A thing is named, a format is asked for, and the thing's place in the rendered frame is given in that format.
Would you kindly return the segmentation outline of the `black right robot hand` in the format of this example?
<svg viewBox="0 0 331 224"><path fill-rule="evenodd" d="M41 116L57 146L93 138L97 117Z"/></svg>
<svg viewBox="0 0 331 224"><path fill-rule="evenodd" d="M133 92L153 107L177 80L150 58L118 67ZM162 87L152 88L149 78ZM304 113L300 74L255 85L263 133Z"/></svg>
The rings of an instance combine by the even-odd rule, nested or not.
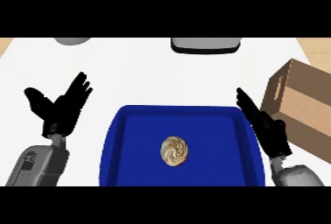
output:
<svg viewBox="0 0 331 224"><path fill-rule="evenodd" d="M281 119L275 120L255 107L252 99L239 87L236 88L236 105L252 126L252 132L267 157L288 157L292 151L286 142L285 122Z"/></svg>

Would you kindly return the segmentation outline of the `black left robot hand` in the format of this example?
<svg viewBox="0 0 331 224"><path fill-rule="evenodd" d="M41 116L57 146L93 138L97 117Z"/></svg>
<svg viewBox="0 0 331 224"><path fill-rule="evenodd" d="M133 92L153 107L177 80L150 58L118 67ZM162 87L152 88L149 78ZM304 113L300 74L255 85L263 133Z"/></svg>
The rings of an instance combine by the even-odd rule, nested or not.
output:
<svg viewBox="0 0 331 224"><path fill-rule="evenodd" d="M66 137L72 133L80 112L93 91L88 84L87 75L80 72L56 101L50 101L35 88L25 89L31 111L44 121L41 134L44 138L54 134Z"/></svg>

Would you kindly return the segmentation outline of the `grey and black appliance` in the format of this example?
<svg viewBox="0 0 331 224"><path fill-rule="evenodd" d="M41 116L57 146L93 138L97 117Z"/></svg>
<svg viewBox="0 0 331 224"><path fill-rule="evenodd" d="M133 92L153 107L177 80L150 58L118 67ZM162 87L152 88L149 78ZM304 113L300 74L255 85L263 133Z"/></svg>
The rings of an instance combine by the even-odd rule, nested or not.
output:
<svg viewBox="0 0 331 224"><path fill-rule="evenodd" d="M241 38L171 38L170 48L176 53L224 54L235 53Z"/></svg>

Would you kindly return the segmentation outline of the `grey round object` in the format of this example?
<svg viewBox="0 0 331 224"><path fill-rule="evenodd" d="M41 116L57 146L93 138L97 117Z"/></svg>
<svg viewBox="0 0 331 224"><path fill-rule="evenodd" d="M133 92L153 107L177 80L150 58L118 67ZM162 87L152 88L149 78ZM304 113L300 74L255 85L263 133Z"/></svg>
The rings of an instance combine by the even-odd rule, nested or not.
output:
<svg viewBox="0 0 331 224"><path fill-rule="evenodd" d="M56 42L63 46L77 46L88 41L88 38L56 38Z"/></svg>

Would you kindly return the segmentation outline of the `blue tray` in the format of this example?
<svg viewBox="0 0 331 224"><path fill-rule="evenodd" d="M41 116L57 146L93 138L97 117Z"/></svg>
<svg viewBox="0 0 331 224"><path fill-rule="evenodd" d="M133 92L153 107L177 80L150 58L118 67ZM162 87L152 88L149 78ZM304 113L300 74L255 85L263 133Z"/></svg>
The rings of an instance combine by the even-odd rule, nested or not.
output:
<svg viewBox="0 0 331 224"><path fill-rule="evenodd" d="M187 157L161 159L161 144L179 137ZM125 106L105 139L102 186L263 186L264 166L252 128L236 107Z"/></svg>

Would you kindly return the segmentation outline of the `beige swirled cupcake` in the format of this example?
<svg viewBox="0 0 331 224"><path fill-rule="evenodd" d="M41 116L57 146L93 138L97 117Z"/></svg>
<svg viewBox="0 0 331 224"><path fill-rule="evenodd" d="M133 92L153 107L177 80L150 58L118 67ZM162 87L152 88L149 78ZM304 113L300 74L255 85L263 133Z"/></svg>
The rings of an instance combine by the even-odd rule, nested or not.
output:
<svg viewBox="0 0 331 224"><path fill-rule="evenodd" d="M189 147L179 136L168 136L161 143L159 155L168 166L179 166L187 158Z"/></svg>

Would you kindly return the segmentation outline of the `brown cardboard box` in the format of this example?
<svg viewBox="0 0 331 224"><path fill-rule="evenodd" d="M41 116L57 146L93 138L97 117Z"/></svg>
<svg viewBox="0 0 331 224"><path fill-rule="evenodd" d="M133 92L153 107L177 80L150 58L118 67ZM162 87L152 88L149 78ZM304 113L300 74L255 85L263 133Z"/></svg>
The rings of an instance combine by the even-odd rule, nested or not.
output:
<svg viewBox="0 0 331 224"><path fill-rule="evenodd" d="M288 142L331 164L331 74L289 59L269 79L261 111L285 122Z"/></svg>

